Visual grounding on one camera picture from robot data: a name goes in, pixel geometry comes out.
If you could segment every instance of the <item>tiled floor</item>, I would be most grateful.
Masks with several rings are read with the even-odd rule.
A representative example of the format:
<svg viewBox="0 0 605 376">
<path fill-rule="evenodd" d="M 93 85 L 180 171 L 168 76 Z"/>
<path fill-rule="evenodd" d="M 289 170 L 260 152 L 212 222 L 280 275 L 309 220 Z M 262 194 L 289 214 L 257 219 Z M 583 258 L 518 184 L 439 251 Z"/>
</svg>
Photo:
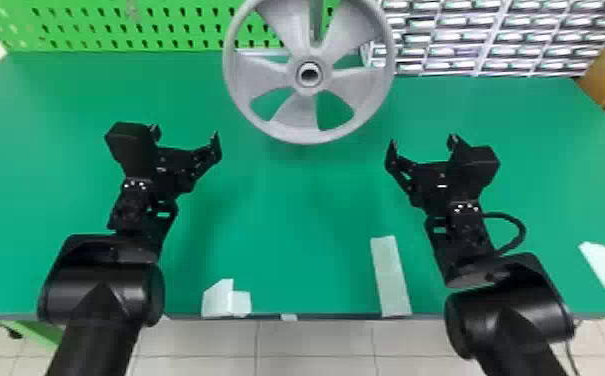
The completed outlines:
<svg viewBox="0 0 605 376">
<path fill-rule="evenodd" d="M 572 375 L 563 346 L 554 351 Z M 605 320 L 572 344 L 583 376 L 605 376 Z M 0 329 L 0 376 L 41 376 L 51 352 Z M 163 321 L 146 329 L 128 376 L 484 375 L 454 355 L 440 320 L 393 322 Z"/>
</svg>

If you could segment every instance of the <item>wheel hub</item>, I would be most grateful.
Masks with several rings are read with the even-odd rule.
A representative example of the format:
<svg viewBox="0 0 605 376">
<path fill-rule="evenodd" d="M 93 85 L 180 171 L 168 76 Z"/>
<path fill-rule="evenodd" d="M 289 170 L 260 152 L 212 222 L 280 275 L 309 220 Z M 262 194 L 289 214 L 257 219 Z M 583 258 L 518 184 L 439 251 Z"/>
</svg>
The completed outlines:
<svg viewBox="0 0 605 376">
<path fill-rule="evenodd" d="M 314 62 L 305 62 L 297 69 L 297 84 L 311 88 L 318 86 L 323 81 L 323 71 Z"/>
</svg>

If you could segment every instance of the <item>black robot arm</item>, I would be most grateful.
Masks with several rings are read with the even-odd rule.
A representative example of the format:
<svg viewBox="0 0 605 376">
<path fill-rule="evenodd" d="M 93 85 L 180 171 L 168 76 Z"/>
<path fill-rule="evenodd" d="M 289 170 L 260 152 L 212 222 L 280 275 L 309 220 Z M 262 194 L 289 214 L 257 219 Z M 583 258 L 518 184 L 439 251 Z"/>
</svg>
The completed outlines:
<svg viewBox="0 0 605 376">
<path fill-rule="evenodd" d="M 530 253 L 504 255 L 526 235 L 518 219 L 484 213 L 482 190 L 500 163 L 488 146 L 450 135 L 445 162 L 419 164 L 398 155 L 394 141 L 386 170 L 425 211 L 425 229 L 444 283 L 465 291 L 445 304 L 449 340 L 465 359 L 477 359 L 488 376 L 565 376 L 549 343 L 570 339 L 573 320 L 544 268 Z M 495 248 L 485 218 L 513 223 L 518 234 Z"/>
<path fill-rule="evenodd" d="M 176 199 L 222 157 L 217 135 L 196 150 L 158 147 L 157 126 L 116 123 L 106 142 L 125 173 L 105 235 L 69 236 L 43 285 L 38 317 L 67 324 L 47 376 L 124 375 L 141 328 L 164 309 L 157 266 Z"/>
</svg>

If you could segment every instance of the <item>plastic wheel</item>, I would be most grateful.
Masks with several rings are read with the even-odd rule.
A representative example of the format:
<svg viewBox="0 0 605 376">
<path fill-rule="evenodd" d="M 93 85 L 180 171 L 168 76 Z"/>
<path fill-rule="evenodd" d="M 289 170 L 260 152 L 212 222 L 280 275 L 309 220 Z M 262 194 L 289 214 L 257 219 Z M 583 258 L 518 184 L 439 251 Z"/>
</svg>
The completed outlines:
<svg viewBox="0 0 605 376">
<path fill-rule="evenodd" d="M 312 40 L 316 1 L 246 0 L 234 15 L 223 49 L 223 76 L 239 110 L 263 132 L 295 144 L 329 142 L 358 129 L 381 106 L 395 73 L 391 28 L 376 1 L 342 0 L 323 40 Z M 237 32 L 253 11 L 284 43 L 290 53 L 286 63 L 248 56 L 234 48 Z M 344 55 L 372 40 L 386 45 L 383 67 L 334 68 Z M 270 120 L 262 119 L 251 108 L 256 98 L 288 87 L 293 93 Z M 316 97 L 322 91 L 341 98 L 353 116 L 335 128 L 319 129 Z"/>
</svg>

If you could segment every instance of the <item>green table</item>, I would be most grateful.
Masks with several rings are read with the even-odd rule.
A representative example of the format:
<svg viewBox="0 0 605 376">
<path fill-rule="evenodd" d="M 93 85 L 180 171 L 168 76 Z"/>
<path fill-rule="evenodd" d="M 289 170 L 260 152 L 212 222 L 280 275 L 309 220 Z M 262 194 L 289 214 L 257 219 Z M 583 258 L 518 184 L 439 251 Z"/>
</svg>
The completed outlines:
<svg viewBox="0 0 605 376">
<path fill-rule="evenodd" d="M 219 54 L 28 53 L 0 62 L 0 317 L 33 315 L 66 236 L 104 232 L 122 172 L 103 135 L 118 120 L 161 124 L 165 146 L 221 136 L 224 159 L 180 199 L 162 254 L 172 317 L 196 316 L 222 278 L 257 314 L 378 314 L 370 238 L 390 234 L 412 311 L 439 314 L 449 290 L 424 215 L 383 159 L 391 137 L 411 159 L 446 159 L 450 132 L 500 158 L 482 203 L 526 223 L 519 250 L 540 258 L 573 312 L 605 313 L 577 248 L 605 244 L 605 115 L 569 79 L 396 79 L 369 124 L 303 147 L 241 116 Z M 496 243 L 514 231 L 490 228 Z"/>
</svg>

